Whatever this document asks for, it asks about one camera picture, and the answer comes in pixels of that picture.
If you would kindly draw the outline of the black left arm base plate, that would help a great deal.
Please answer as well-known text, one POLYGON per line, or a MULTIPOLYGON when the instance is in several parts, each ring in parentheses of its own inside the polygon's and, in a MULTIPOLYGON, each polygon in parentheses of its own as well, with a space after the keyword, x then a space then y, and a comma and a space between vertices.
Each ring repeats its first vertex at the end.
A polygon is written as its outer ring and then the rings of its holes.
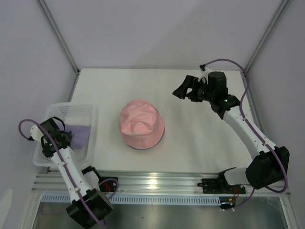
POLYGON ((117 177, 101 177, 99 179, 100 191, 104 193, 114 192, 117 188, 117 177))

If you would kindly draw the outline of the pink bucket hat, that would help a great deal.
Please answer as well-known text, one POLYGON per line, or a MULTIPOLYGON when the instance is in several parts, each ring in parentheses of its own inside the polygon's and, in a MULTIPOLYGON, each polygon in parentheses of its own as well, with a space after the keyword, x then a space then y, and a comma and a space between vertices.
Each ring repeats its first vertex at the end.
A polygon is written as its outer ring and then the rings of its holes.
POLYGON ((124 142, 134 149, 155 147, 165 134, 165 124, 158 110, 148 101, 130 101, 121 111, 119 132, 124 142))

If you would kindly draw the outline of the lavender bucket hat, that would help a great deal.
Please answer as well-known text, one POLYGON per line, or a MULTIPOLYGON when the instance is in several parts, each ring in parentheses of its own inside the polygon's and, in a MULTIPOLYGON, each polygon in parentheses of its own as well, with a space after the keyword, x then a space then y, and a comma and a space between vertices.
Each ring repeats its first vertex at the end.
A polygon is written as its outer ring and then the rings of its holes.
POLYGON ((91 127, 87 125, 68 125, 65 126, 66 132, 71 132, 72 149, 84 148, 90 138, 91 127))

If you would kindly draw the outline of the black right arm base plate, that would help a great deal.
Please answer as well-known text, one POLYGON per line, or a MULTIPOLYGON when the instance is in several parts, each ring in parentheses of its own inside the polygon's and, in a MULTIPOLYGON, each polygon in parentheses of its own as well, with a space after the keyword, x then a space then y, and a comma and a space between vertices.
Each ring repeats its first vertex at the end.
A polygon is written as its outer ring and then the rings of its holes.
POLYGON ((245 187, 228 185, 218 178, 203 178, 197 186, 202 188, 204 194, 246 194, 245 187))

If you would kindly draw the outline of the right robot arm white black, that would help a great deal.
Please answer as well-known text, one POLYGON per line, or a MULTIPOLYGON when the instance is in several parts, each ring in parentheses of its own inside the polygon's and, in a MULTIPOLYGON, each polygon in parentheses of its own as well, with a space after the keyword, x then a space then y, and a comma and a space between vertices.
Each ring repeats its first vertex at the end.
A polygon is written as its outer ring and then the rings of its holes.
POLYGON ((247 118, 241 101, 228 93, 223 72, 210 72, 202 78, 187 75, 172 94, 192 102, 209 102, 211 109, 235 131, 249 151, 252 162, 248 167, 230 168, 218 174, 217 187, 221 192, 227 193, 235 185, 272 190, 270 185, 281 180, 284 187, 280 192, 287 190, 288 149, 278 147, 247 118))

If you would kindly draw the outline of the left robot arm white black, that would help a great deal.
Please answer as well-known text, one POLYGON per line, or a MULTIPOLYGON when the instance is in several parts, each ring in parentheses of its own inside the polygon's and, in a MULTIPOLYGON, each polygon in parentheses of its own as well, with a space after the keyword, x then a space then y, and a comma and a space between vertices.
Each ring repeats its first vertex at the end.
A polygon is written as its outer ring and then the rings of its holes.
POLYGON ((97 175, 86 179, 71 147, 71 132, 61 130, 53 118, 37 124, 37 127, 42 132, 42 152, 57 166, 69 191, 71 205, 66 208, 68 215, 84 229, 96 224, 104 228, 104 218, 113 211, 113 207, 100 191, 103 179, 97 175))

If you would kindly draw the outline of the blue bucket hat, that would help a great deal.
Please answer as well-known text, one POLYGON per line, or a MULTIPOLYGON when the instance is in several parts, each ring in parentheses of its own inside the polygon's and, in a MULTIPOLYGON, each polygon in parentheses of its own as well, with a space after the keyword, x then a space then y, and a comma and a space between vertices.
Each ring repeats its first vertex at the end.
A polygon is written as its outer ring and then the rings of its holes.
POLYGON ((155 145, 153 145, 153 146, 151 146, 151 147, 138 148, 138 147, 133 147, 133 146, 128 145, 128 144, 127 144, 127 146, 130 147, 130 148, 132 148, 132 149, 135 149, 135 150, 149 150, 149 149, 151 149, 151 148, 154 148, 154 147, 157 146, 158 144, 160 144, 160 143, 163 141, 164 135, 165 135, 165 128, 164 128, 164 130, 163 130, 163 134, 162 134, 161 138, 159 139, 159 141, 158 141, 155 145))

